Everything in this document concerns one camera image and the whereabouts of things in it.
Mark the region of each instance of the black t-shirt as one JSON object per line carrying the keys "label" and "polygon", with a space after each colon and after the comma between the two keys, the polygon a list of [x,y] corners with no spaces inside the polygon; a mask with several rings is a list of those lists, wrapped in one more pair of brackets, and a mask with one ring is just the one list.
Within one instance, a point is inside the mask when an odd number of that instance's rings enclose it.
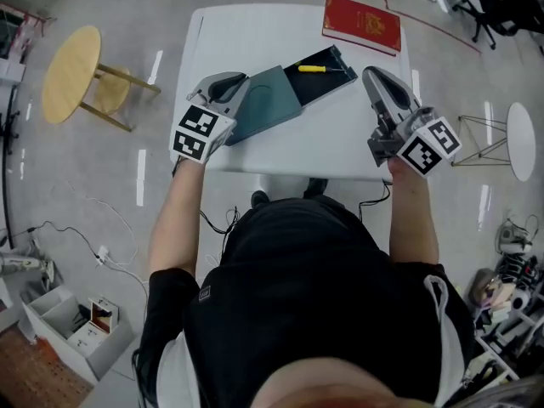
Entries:
{"label": "black t-shirt", "polygon": [[139,356],[144,392],[156,401],[162,350],[183,330],[209,407],[247,407],[274,371],[314,357],[349,361],[398,396],[432,403],[441,341],[427,275],[447,282],[446,312],[467,366],[473,325],[442,266],[392,263],[359,220],[326,197],[251,210],[201,289],[181,269],[151,276]]}

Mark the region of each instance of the wooden stool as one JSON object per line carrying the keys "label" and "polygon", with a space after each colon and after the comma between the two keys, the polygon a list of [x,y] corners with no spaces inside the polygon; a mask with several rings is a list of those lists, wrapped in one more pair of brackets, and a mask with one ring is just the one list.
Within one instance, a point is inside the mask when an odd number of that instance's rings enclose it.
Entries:
{"label": "wooden stool", "polygon": [[[77,107],[82,107],[130,132],[129,127],[110,116],[124,103],[130,84],[161,92],[157,86],[131,76],[128,68],[100,64],[101,43],[99,30],[93,25],[86,25],[72,33],[59,48],[43,82],[42,107],[48,122],[59,124],[67,120]],[[93,105],[88,105],[83,98],[93,78],[99,80],[99,85]]]}

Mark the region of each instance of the cable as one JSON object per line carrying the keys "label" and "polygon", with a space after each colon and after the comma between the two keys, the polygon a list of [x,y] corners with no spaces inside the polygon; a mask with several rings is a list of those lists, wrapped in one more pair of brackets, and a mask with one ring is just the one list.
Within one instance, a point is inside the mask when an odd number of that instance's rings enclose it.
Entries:
{"label": "cable", "polygon": [[147,402],[145,400],[144,391],[142,390],[142,377],[138,372],[138,356],[139,348],[137,348],[131,357],[131,364],[133,367],[133,374],[136,377],[136,385],[138,385],[138,406],[139,408],[147,408]]}
{"label": "cable", "polygon": [[359,203],[359,221],[360,222],[363,222],[363,210],[362,210],[363,207],[375,206],[376,204],[387,200],[391,196],[391,190],[389,189],[389,187],[392,186],[393,184],[386,180],[382,180],[382,183],[383,183],[383,193],[382,193],[382,196],[378,200],[362,201]]}
{"label": "cable", "polygon": [[133,377],[128,377],[128,376],[125,375],[124,373],[120,373],[119,371],[116,371],[113,367],[111,367],[111,369],[109,369],[108,371],[113,371],[114,373],[116,373],[116,374],[119,375],[120,377],[125,377],[125,378],[128,379],[129,381],[133,381],[133,382],[136,381]]}
{"label": "cable", "polygon": [[221,262],[221,252],[218,252],[217,258],[215,258],[213,255],[207,254],[204,259],[206,260],[206,263],[212,266],[212,269],[215,269],[219,266],[219,262]]}
{"label": "cable", "polygon": [[[234,216],[232,217],[232,221],[229,222],[229,213],[230,212],[234,212]],[[227,236],[230,234],[230,232],[234,229],[236,223],[240,220],[240,212],[238,212],[238,207],[235,206],[235,208],[231,208],[230,210],[227,210],[226,214],[225,214],[225,217],[227,219],[227,229],[225,230],[222,230],[222,229],[219,229],[217,228],[214,224],[212,224],[212,222],[210,221],[210,219],[208,219],[208,217],[206,216],[206,214],[201,210],[201,216],[206,220],[207,224],[210,226],[210,228],[215,231],[216,233],[220,234],[220,235],[223,235],[223,245],[221,246],[221,257],[223,256],[223,253],[224,253],[224,246],[226,244],[226,241],[227,241]]]}
{"label": "cable", "polygon": [[24,233],[31,233],[32,231],[36,231],[36,230],[39,230],[41,228],[43,228],[46,224],[49,224],[51,225],[54,229],[56,229],[59,233],[64,233],[65,231],[67,230],[72,230],[72,231],[75,231],[76,233],[78,233],[82,239],[85,240],[85,243],[87,243],[87,246],[88,246],[88,249],[91,250],[91,252],[93,253],[94,257],[95,258],[99,258],[99,255],[93,251],[93,247],[91,246],[91,244],[89,243],[89,241],[87,240],[87,237],[85,237],[78,229],[75,229],[74,227],[66,227],[64,229],[59,229],[56,227],[55,224],[53,224],[51,221],[45,221],[43,224],[41,225],[38,225],[37,227],[30,227],[29,229],[25,229],[24,231],[21,231],[20,233],[17,233],[16,235],[13,235],[13,237],[17,237],[18,235],[23,235]]}
{"label": "cable", "polygon": [[8,231],[8,243],[9,247],[14,247],[14,241],[13,237],[11,235],[11,223],[9,222],[9,205],[8,205],[8,186],[5,185],[8,182],[7,176],[6,176],[6,170],[7,170],[7,159],[8,159],[8,153],[9,153],[9,141],[11,140],[11,126],[13,125],[14,119],[17,116],[17,114],[12,114],[11,109],[14,103],[14,95],[15,95],[15,86],[11,88],[11,92],[9,93],[9,102],[8,102],[8,111],[6,112],[6,126],[5,131],[3,134],[3,141],[2,141],[2,183],[4,184],[2,186],[2,204],[3,204],[3,220],[6,225],[6,230]]}
{"label": "cable", "polygon": [[104,264],[102,264],[103,266],[105,266],[106,268],[108,268],[109,270],[114,270],[116,272],[122,272],[122,273],[125,273],[125,274],[129,274],[130,276],[132,276],[141,286],[142,286],[142,289],[144,289],[144,294],[145,294],[145,306],[144,306],[144,324],[145,324],[145,318],[147,317],[147,303],[149,302],[149,295],[147,293],[147,289],[145,288],[144,286],[144,283],[145,281],[142,281],[142,279],[137,276],[136,274],[133,274],[132,272],[126,270],[125,268],[123,268],[122,266],[119,266],[119,264],[117,264],[116,262],[114,262],[113,260],[111,260],[111,258],[109,258],[107,255],[106,255],[106,261],[108,261],[109,263],[112,263],[114,264],[118,269],[116,268],[112,268],[111,266],[108,266],[105,262]]}
{"label": "cable", "polygon": [[535,232],[533,233],[533,236],[530,238],[530,241],[533,241],[533,240],[535,239],[536,235],[538,234],[538,230],[539,230],[539,228],[540,228],[540,223],[541,223],[541,221],[540,221],[540,219],[538,218],[538,216],[536,216],[535,214],[530,214],[530,215],[527,217],[527,219],[525,220],[524,229],[525,229],[525,231],[527,231],[527,232],[529,232],[529,231],[527,230],[527,223],[529,222],[529,219],[531,219],[531,218],[535,218],[535,219],[536,219]]}
{"label": "cable", "polygon": [[98,202],[99,204],[102,204],[104,206],[107,206],[113,213],[115,213],[117,215],[117,217],[125,224],[125,226],[128,228],[128,231],[130,231],[130,235],[133,237],[133,243],[134,243],[134,254],[133,256],[130,258],[130,260],[128,261],[128,263],[119,263],[119,264],[122,264],[122,265],[126,265],[126,266],[130,266],[130,264],[132,264],[132,262],[134,261],[134,259],[136,258],[136,255],[138,255],[138,243],[136,242],[136,238],[134,237],[134,232],[133,232],[133,229],[130,228],[130,225],[128,225],[127,221],[125,220],[125,218],[123,216],[121,216],[121,214],[115,209],[113,208],[112,206],[110,206],[110,204],[108,204],[107,202],[104,202],[102,200],[99,200],[98,198],[92,198],[92,197],[89,197],[89,196],[86,196],[84,194],[81,194],[79,193],[77,190],[74,189],[74,186],[71,185],[71,183],[69,181],[66,181],[66,183],[71,187],[71,189],[73,190],[73,192],[77,195],[77,196],[80,196],[81,198],[84,198],[85,200],[87,201],[96,201]]}

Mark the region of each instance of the red line on floor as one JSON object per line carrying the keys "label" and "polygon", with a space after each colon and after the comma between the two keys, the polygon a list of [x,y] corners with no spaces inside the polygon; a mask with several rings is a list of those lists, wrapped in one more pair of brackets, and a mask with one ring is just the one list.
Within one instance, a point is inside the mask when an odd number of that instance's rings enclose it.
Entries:
{"label": "red line on floor", "polygon": [[408,14],[405,14],[404,12],[400,12],[400,11],[398,11],[398,10],[391,9],[391,8],[389,7],[388,0],[383,0],[383,2],[385,3],[385,9],[390,10],[391,12],[395,12],[396,14],[405,16],[405,17],[407,17],[407,18],[410,18],[411,20],[419,21],[420,23],[424,24],[425,26],[429,26],[429,27],[435,29],[436,31],[440,31],[440,32],[444,33],[445,35],[447,35],[448,37],[451,37],[451,38],[455,39],[456,41],[460,42],[461,44],[466,45],[467,47],[470,47],[470,48],[471,48],[472,50],[474,50],[476,53],[478,53],[478,54],[480,54],[480,55],[482,54],[482,52],[479,51],[479,50],[478,50],[476,47],[474,47],[472,44],[463,41],[461,38],[456,37],[455,35],[449,33],[448,31],[445,31],[444,29],[441,29],[440,27],[437,27],[436,25],[432,25],[432,24],[428,23],[427,21],[420,20],[419,18],[416,18],[416,17],[414,17],[414,16],[412,16],[412,15],[408,15]]}

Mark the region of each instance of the open box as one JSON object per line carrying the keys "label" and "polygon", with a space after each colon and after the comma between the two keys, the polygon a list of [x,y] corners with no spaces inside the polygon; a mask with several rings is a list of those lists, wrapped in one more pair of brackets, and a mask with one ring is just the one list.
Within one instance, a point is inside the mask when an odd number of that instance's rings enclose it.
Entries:
{"label": "open box", "polygon": [[[326,66],[343,71],[300,72],[300,65]],[[225,142],[234,145],[277,126],[303,112],[303,108],[357,79],[333,45],[287,68],[276,66],[250,77],[250,87],[236,112],[236,127]]]}

